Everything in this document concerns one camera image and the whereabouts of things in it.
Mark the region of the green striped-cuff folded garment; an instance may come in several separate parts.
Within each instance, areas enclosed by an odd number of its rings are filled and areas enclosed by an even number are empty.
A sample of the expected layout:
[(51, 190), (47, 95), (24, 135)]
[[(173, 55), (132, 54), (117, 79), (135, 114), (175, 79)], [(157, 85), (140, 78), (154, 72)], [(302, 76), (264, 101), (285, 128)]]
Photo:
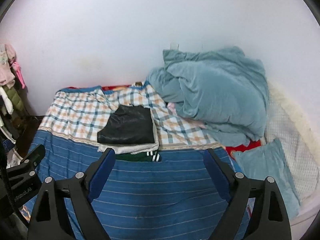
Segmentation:
[(131, 162), (160, 162), (162, 160), (161, 155), (158, 153), (158, 151), (140, 152), (137, 154), (117, 154), (116, 159)]

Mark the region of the pink hanging garment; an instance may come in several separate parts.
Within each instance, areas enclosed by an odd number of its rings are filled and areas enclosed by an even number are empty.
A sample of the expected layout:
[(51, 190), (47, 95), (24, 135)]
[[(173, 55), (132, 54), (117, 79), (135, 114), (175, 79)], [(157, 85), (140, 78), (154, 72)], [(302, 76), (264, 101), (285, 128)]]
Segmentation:
[(20, 84), (21, 84), (22, 89), (25, 89), (25, 88), (26, 88), (26, 85), (25, 85), (25, 83), (24, 83), (24, 79), (23, 79), (23, 76), (22, 76), (22, 72), (21, 72), (21, 67), (20, 67), (20, 65), (19, 65), (16, 61), (14, 61), (14, 62), (12, 63), (12, 65), (11, 65), (11, 67), (12, 67), (12, 69), (14, 70), (15, 75), (16, 75), (16, 77), (18, 78), (18, 80), (19, 80), (19, 82), (20, 82)]

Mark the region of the teal pillow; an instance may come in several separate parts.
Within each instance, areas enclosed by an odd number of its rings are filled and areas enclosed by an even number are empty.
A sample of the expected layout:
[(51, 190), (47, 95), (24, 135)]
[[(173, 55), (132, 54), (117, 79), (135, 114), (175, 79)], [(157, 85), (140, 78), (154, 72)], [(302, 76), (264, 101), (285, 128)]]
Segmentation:
[(273, 177), (289, 219), (298, 215), (300, 200), (279, 139), (245, 152), (236, 151), (233, 157), (248, 178), (264, 180), (269, 176)]

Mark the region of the white dotted mattress pad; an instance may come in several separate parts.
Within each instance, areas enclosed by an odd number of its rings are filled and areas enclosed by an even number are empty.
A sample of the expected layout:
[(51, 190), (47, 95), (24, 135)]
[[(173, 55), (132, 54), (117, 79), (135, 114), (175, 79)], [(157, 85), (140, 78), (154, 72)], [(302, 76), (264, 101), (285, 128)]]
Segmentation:
[(319, 139), (301, 107), (268, 82), (265, 140), (279, 139), (300, 202), (319, 189)]

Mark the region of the plaid checked blanket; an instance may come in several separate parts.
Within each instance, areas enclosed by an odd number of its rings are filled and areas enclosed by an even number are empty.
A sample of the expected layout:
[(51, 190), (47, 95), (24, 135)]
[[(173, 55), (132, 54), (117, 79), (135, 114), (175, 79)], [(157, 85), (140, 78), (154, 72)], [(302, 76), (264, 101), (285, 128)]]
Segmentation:
[(177, 116), (148, 83), (142, 87), (103, 90), (65, 88), (56, 92), (39, 129), (63, 139), (98, 146), (97, 135), (120, 105), (151, 110), (161, 150), (220, 147), (205, 129)]

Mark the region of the red under sheet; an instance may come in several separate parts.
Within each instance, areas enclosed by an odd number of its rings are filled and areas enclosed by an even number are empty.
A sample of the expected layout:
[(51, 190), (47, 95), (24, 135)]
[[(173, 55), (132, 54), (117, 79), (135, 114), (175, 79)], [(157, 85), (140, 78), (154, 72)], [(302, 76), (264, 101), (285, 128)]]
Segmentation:
[(236, 147), (227, 147), (226, 146), (225, 150), (228, 153), (228, 155), (233, 160), (235, 160), (234, 152), (245, 152), (245, 151), (260, 147), (260, 146), (261, 146), (261, 141), (258, 140), (258, 141), (250, 141), (250, 143), (247, 146), (245, 146), (245, 145), (239, 145), (239, 146), (236, 146)]

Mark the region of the blue striped bed sheet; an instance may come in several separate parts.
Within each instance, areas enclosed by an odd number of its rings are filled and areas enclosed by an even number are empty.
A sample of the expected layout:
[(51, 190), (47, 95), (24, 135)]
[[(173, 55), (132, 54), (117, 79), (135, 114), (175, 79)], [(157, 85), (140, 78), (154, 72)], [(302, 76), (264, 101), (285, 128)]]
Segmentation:
[[(98, 160), (98, 147), (38, 130), (29, 151), (42, 144), (41, 181), (71, 178)], [(160, 162), (116, 160), (92, 206), (111, 239), (208, 239), (227, 202), (203, 163), (202, 150), (160, 151)]]

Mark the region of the white fleece folded garment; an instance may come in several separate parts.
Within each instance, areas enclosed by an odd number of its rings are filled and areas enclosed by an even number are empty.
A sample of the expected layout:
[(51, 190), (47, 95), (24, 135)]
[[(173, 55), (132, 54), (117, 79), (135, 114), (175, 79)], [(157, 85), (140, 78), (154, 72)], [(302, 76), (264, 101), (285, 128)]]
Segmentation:
[(104, 152), (106, 149), (111, 148), (114, 150), (115, 154), (138, 154), (141, 152), (151, 152), (158, 150), (159, 148), (159, 138), (157, 135), (157, 127), (153, 122), (153, 138), (154, 143), (149, 144), (133, 144), (133, 145), (105, 145), (99, 144), (98, 152)]

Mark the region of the black leather jacket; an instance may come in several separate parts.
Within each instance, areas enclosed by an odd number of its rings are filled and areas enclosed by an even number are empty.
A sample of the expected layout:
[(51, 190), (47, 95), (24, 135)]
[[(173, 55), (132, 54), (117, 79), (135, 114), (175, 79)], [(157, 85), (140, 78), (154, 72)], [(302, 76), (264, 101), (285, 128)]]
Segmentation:
[(97, 142), (108, 145), (153, 144), (150, 109), (120, 105), (110, 115), (106, 126), (97, 133)]

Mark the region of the teal crumpled duvet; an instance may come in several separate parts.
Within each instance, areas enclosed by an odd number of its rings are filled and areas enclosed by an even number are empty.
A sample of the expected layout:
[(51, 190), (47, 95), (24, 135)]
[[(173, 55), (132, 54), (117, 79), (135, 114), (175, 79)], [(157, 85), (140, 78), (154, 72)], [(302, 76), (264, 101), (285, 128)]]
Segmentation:
[(199, 53), (164, 50), (164, 64), (148, 83), (178, 116), (200, 121), (225, 146), (247, 145), (263, 135), (269, 88), (263, 63), (239, 47)]

